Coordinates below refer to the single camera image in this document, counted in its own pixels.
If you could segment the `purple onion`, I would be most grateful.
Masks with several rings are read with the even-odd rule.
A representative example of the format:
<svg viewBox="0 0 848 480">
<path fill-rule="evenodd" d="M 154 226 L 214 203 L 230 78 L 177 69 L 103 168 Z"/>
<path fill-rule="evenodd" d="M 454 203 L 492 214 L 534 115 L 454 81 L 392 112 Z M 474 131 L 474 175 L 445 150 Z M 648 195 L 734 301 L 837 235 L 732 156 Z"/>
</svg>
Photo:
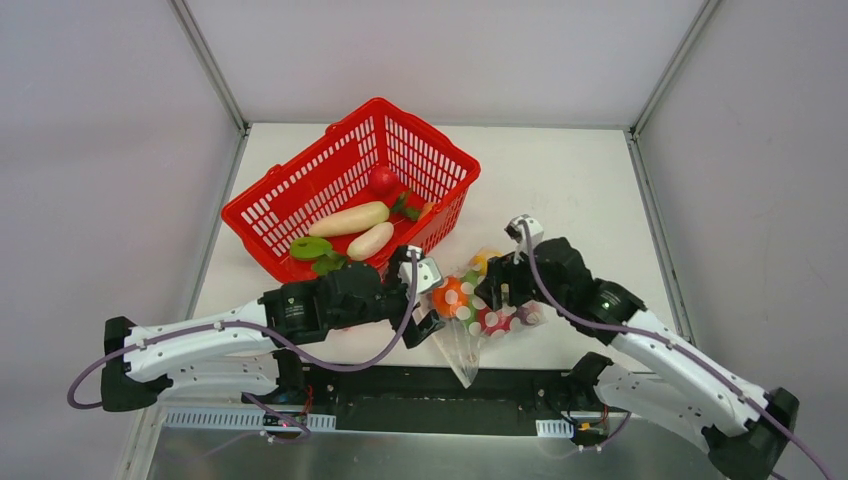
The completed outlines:
<svg viewBox="0 0 848 480">
<path fill-rule="evenodd" d="M 515 316 L 523 327 L 535 327 L 545 322 L 542 308 L 537 302 L 529 302 L 518 307 Z"/>
</svg>

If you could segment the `yellow toy food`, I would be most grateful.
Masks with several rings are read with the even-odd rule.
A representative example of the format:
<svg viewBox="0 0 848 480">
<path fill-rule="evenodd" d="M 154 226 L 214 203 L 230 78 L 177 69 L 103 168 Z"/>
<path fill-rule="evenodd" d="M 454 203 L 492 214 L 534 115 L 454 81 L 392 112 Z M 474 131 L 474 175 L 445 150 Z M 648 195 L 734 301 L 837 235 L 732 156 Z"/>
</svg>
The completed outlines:
<svg viewBox="0 0 848 480">
<path fill-rule="evenodd" d="M 485 276 L 488 270 L 488 262 L 501 255 L 502 253 L 496 249 L 481 248 L 472 256 L 469 262 L 470 269 L 478 275 Z"/>
</svg>

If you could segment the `red toy food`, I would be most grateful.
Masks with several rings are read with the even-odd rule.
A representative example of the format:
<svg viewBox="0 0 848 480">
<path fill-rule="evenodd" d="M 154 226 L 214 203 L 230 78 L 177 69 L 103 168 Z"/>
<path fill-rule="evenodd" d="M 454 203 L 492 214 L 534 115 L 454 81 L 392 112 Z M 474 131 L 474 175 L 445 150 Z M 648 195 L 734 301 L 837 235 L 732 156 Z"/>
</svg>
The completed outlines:
<svg viewBox="0 0 848 480">
<path fill-rule="evenodd" d="M 499 337 L 510 332 L 512 317 L 502 310 L 493 311 L 484 307 L 477 311 L 476 321 L 482 336 Z"/>
</svg>

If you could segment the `green grape bunch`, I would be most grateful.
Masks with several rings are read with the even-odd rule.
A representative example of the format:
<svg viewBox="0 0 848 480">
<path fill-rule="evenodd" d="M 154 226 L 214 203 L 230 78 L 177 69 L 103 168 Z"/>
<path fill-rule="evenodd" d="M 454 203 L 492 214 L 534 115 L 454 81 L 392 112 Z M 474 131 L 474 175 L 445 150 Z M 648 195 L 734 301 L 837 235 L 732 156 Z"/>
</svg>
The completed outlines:
<svg viewBox="0 0 848 480">
<path fill-rule="evenodd" d="M 475 287 L 480 281 L 481 275 L 468 269 L 461 277 L 461 291 L 465 293 L 468 299 L 465 301 L 464 309 L 457 311 L 458 319 L 464 324 L 468 333 L 472 336 L 479 337 L 480 326 L 476 321 L 478 310 L 485 307 L 485 304 L 474 293 Z"/>
</svg>

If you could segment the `clear dotted zip top bag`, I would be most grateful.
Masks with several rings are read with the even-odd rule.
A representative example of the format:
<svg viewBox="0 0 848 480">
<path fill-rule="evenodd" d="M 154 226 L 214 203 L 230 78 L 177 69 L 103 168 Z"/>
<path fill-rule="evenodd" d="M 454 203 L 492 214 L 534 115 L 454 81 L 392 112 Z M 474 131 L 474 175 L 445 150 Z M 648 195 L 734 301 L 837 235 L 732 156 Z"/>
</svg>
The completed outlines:
<svg viewBox="0 0 848 480">
<path fill-rule="evenodd" d="M 488 260 L 501 254 L 496 249 L 481 248 L 425 296 L 426 307 L 444 321 L 444 327 L 433 335 L 436 345 L 466 389 L 476 379 L 481 354 L 488 345 L 522 336 L 547 322 L 537 302 L 493 310 L 476 295 L 474 288 L 484 280 Z"/>
</svg>

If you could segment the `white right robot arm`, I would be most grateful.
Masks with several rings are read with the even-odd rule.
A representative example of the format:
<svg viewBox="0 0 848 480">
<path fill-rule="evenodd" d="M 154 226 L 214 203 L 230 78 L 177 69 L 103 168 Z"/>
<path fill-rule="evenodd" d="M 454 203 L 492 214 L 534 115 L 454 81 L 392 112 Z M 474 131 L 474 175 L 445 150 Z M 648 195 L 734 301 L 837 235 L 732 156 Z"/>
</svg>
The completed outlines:
<svg viewBox="0 0 848 480">
<path fill-rule="evenodd" d="M 768 479 L 794 429 L 798 399 L 766 391 L 729 372 L 688 344 L 623 286 L 593 277 L 564 238 L 544 240 L 531 254 L 491 257 L 475 289 L 494 310 L 546 304 L 580 333 L 637 360 L 657 374 L 641 379 L 595 352 L 565 377 L 569 400 L 583 410 L 599 403 L 635 413 L 704 452 L 728 479 Z"/>
</svg>

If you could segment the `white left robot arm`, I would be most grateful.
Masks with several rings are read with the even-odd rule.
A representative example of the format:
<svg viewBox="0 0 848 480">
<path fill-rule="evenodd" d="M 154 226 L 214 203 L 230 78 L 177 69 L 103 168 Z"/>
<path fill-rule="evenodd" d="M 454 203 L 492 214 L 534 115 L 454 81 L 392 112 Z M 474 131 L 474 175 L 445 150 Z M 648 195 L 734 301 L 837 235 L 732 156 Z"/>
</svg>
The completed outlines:
<svg viewBox="0 0 848 480">
<path fill-rule="evenodd" d="M 389 322 L 395 333 L 392 345 L 402 342 L 413 349 L 443 325 L 434 310 L 421 320 L 414 318 L 420 299 L 443 281 L 436 262 L 420 248 L 401 246 L 385 273 L 351 262 L 216 315 L 155 327 L 139 326 L 124 316 L 111 318 L 104 326 L 101 407 L 107 412 L 140 410 L 168 392 L 212 387 L 270 394 L 281 404 L 293 404 L 304 394 L 305 378 L 290 367 L 278 367 L 268 376 L 252 367 L 208 374 L 199 365 L 229 355 L 315 344 L 334 330 L 381 321 Z"/>
</svg>

